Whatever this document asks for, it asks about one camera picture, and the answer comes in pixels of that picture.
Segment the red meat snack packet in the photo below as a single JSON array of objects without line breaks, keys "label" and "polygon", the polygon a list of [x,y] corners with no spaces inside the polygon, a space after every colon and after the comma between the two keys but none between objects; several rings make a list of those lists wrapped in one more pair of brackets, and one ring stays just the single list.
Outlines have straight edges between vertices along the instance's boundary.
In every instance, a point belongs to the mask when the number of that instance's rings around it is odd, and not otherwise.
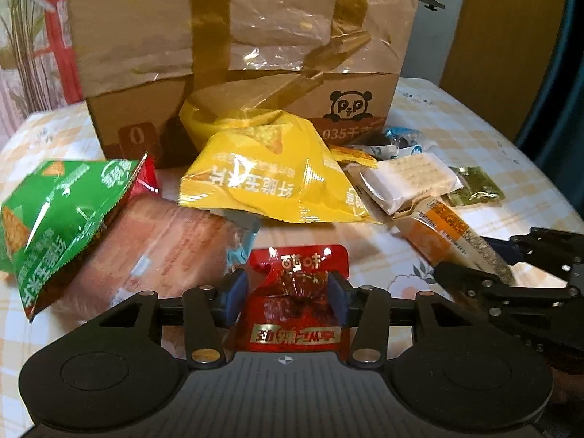
[{"label": "red meat snack packet", "polygon": [[349,329],[329,304],[329,273],[349,277],[340,244],[255,249],[249,255],[249,295],[239,314],[235,350],[261,353],[335,352],[344,360]]}]

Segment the orange white snack bar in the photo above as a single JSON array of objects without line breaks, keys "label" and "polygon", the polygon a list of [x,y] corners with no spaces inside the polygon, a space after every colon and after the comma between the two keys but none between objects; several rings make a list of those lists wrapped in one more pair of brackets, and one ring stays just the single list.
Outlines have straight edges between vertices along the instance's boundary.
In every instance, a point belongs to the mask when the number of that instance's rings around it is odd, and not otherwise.
[{"label": "orange white snack bar", "polygon": [[507,285],[516,283],[503,257],[438,198],[417,201],[407,212],[397,212],[393,222],[431,266],[445,261],[496,275]]}]

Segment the blue white round snack packet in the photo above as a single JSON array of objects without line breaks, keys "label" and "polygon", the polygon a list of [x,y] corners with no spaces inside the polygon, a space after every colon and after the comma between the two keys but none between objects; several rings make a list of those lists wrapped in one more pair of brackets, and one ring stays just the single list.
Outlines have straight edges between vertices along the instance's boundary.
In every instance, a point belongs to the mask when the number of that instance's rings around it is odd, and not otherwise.
[{"label": "blue white round snack packet", "polygon": [[434,150],[438,144],[414,128],[388,126],[360,135],[349,147],[383,161]]}]

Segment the green corn chip bag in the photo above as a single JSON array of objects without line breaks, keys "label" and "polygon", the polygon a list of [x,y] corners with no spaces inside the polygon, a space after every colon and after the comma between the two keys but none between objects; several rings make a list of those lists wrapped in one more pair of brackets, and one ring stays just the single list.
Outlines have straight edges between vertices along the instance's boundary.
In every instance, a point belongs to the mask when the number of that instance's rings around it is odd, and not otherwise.
[{"label": "green corn chip bag", "polygon": [[1,204],[1,270],[29,320],[57,301],[130,199],[160,193],[154,161],[46,160]]}]

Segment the brown bread loaf packet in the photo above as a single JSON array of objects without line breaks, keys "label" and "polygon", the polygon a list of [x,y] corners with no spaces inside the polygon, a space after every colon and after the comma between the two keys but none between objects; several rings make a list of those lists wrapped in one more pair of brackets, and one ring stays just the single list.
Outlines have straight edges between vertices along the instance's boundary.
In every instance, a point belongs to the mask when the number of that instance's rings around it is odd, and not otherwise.
[{"label": "brown bread loaf packet", "polygon": [[90,250],[57,309],[88,320],[140,291],[180,297],[217,285],[246,263],[260,226],[248,212],[209,212],[137,196]]}]

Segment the white cracker packet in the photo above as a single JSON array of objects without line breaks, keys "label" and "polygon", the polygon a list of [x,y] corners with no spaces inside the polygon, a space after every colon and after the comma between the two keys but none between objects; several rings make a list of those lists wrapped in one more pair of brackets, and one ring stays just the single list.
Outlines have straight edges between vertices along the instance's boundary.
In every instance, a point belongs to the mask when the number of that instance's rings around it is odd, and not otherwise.
[{"label": "white cracker packet", "polygon": [[346,173],[389,216],[462,187],[456,173],[431,152],[379,161],[376,168],[349,166]]}]

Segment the small green seaweed packet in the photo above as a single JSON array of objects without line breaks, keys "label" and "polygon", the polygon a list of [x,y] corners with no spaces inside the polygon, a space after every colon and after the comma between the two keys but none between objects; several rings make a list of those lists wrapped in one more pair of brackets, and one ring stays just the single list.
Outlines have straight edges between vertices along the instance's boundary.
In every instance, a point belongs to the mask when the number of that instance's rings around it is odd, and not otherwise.
[{"label": "small green seaweed packet", "polygon": [[445,199],[453,207],[467,207],[503,201],[505,194],[479,166],[452,167],[460,187],[448,193]]}]

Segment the yellow corn chip bag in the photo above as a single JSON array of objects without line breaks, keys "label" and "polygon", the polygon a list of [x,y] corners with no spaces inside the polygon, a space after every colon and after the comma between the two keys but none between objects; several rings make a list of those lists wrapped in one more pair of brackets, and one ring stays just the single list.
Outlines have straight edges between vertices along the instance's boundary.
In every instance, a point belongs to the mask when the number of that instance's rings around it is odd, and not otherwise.
[{"label": "yellow corn chip bag", "polygon": [[181,206],[285,223],[374,223],[313,124],[283,111],[223,120],[180,181]]}]

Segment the teal curtain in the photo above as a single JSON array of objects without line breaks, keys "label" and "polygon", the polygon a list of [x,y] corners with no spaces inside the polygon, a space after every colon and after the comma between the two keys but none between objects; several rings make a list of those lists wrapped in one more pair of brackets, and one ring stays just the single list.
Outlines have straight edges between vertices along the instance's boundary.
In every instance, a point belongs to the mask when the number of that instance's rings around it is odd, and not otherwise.
[{"label": "teal curtain", "polygon": [[583,0],[564,0],[545,77],[515,145],[572,202],[583,196]]}]

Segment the checkered tablecloth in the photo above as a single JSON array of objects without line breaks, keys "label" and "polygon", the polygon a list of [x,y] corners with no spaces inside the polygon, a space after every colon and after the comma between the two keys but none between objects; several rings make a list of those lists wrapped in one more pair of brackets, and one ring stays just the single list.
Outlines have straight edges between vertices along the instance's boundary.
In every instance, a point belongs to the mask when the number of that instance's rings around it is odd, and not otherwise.
[{"label": "checkered tablecloth", "polygon": [[[502,189],[495,205],[462,208],[459,216],[481,235],[507,239],[531,227],[579,233],[583,222],[541,170],[499,131],[438,86],[403,78],[389,112],[393,126],[412,127],[435,141],[435,152],[452,166],[479,166]],[[45,159],[100,159],[101,146],[85,104],[36,113],[1,152],[1,194],[8,196]],[[398,230],[378,224],[291,224],[263,222],[257,248],[342,244],[349,251],[350,280],[375,285],[396,297],[439,287],[430,267]],[[41,347],[77,325],[53,307],[27,320],[11,277],[1,276],[1,434],[19,437],[32,425],[18,392],[22,365]]]}]

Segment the cardboard box with plastic liner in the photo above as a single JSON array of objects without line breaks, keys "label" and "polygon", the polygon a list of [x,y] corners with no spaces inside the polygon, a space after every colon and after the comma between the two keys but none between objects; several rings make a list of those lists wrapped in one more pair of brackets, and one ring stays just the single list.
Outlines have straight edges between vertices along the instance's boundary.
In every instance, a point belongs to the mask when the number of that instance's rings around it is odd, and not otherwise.
[{"label": "cardboard box with plastic liner", "polygon": [[190,163],[190,120],[281,109],[341,145],[381,126],[419,0],[67,0],[104,155]]}]

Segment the printed room scene backdrop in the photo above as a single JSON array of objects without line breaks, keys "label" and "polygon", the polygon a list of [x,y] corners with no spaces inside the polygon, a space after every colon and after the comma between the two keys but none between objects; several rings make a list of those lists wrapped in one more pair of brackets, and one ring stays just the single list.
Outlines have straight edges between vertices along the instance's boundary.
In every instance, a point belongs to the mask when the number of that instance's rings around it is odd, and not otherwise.
[{"label": "printed room scene backdrop", "polygon": [[1,142],[30,114],[82,99],[67,0],[1,0]]}]

